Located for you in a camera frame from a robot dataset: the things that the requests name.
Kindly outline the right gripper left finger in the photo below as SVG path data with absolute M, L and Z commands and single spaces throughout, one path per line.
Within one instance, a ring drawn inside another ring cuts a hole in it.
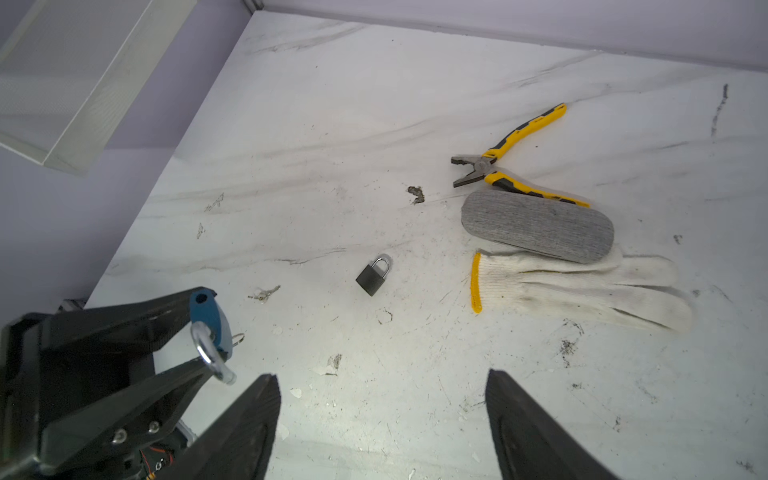
M 258 377 L 160 479 L 263 479 L 268 470 L 281 395 L 278 378 Z

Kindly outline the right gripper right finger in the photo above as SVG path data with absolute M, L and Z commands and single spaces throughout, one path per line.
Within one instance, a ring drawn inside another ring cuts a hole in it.
M 489 371 L 485 404 L 504 479 L 616 477 L 506 372 Z

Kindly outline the white yellow-cuffed work glove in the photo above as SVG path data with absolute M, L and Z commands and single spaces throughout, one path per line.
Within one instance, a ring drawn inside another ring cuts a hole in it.
M 471 270 L 471 304 L 476 313 L 515 310 L 576 322 L 686 332 L 694 313 L 674 290 L 677 279 L 672 261 L 626 256 L 617 246 L 592 264 L 529 252 L 477 252 Z

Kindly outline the blue padlock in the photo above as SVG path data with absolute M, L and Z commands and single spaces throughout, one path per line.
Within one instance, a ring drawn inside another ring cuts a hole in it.
M 216 301 L 216 293 L 204 287 L 194 290 L 189 297 L 189 317 L 191 338 L 199 357 L 217 380 L 233 385 L 237 376 L 226 364 L 233 355 L 233 335 Z

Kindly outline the black padlock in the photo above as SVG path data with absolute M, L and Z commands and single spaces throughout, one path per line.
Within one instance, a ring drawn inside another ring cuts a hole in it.
M 373 297 L 385 283 L 392 267 L 392 257 L 388 254 L 381 254 L 364 267 L 356 277 L 356 283 L 369 296 Z

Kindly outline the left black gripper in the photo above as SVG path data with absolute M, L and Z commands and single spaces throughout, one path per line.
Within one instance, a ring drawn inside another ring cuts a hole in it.
M 151 356 L 215 306 L 216 292 L 197 287 L 4 327 L 2 478 L 144 478 L 141 449 L 174 430 L 212 376 L 200 359 L 153 375 Z

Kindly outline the grey oval felt case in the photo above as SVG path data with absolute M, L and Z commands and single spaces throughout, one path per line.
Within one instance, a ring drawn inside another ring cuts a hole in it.
M 615 240 L 600 211 L 497 190 L 468 195 L 461 222 L 475 237 L 579 264 L 602 260 Z

